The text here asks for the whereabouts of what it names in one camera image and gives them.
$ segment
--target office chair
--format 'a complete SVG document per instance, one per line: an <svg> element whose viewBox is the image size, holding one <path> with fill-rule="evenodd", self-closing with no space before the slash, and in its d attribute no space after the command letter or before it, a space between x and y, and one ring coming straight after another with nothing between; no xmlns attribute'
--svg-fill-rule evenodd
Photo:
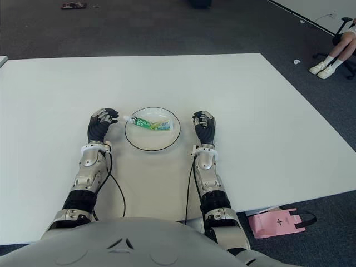
<svg viewBox="0 0 356 267"><path fill-rule="evenodd" d="M349 21L352 21L352 18L342 18L341 19L343 22L343 24L341 25L341 27L338 29L337 33L334 35L333 38L333 44L336 46L340 41L341 41L341 30L344 28L345 24L348 23ZM313 58L318 58L318 56L324 56L327 57L328 54L325 53L317 53L313 55ZM350 64L355 64L354 62L351 62L350 60L346 60L343 65L351 72L350 76L347 76L347 79L352 80L355 75L356 75L356 68L352 68Z"/></svg>

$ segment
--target robot finger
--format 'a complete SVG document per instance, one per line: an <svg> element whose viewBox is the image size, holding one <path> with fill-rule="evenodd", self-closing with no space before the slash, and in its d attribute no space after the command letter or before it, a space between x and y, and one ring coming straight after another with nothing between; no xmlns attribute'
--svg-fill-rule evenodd
<svg viewBox="0 0 356 267"><path fill-rule="evenodd" d="M105 111L108 112L113 118L118 118L118 112L113 108L106 108Z"/></svg>

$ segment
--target green toothpaste tube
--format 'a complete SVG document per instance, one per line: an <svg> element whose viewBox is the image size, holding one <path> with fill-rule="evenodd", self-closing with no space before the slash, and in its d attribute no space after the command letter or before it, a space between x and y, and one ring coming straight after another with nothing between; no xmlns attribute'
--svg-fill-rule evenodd
<svg viewBox="0 0 356 267"><path fill-rule="evenodd" d="M135 116L128 116L125 115L124 120L127 121L128 123L135 124L137 126L154 130L154 131L167 131L167 130L173 130L173 123L170 120L165 120L165 121L160 121L160 122L150 122L146 121L142 118L138 118Z"/></svg>

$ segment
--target white plate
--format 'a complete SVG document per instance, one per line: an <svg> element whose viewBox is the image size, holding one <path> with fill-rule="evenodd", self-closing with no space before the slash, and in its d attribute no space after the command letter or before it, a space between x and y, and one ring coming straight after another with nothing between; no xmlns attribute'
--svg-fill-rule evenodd
<svg viewBox="0 0 356 267"><path fill-rule="evenodd" d="M147 107L132 114L151 122L170 120L173 122L173 130L153 131L132 123L126 123L125 135L134 147L145 151L162 150L172 145L179 137L180 123L178 118L169 110L161 107Z"/></svg>

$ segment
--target person's leg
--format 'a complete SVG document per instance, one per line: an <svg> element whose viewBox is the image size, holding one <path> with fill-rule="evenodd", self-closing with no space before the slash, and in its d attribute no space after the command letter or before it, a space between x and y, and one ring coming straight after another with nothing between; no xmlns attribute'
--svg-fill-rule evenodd
<svg viewBox="0 0 356 267"><path fill-rule="evenodd" d="M345 49L345 47L355 38L356 34L354 34L353 32L344 33L341 36L341 41L334 47L334 49L332 49L329 56L337 57Z"/></svg>
<svg viewBox="0 0 356 267"><path fill-rule="evenodd" d="M344 63L344 61L347 60L355 50L356 50L356 34L353 34L353 39L351 40L351 42L349 42L349 44L346 46L344 51L341 52L339 58L332 65L328 66L323 71L320 71L318 73L318 77L321 79L326 79L330 77L335 72L336 68L339 67L342 63Z"/></svg>
<svg viewBox="0 0 356 267"><path fill-rule="evenodd" d="M355 39L353 39L348 46L346 46L345 50L340 54L339 59L341 61L347 60L353 52L356 50L356 34L355 34Z"/></svg>
<svg viewBox="0 0 356 267"><path fill-rule="evenodd" d="M314 67L309 69L309 72L312 74L317 74L320 71L323 71L324 69L327 68L328 64L331 63L331 61L336 58L343 49L345 49L345 47L350 44L353 39L356 38L356 34L354 34L353 32L346 32L341 36L341 41L334 47L334 49L332 49L332 51L330 52L330 54L327 56L327 58L324 61L321 61L319 64L315 65Z"/></svg>

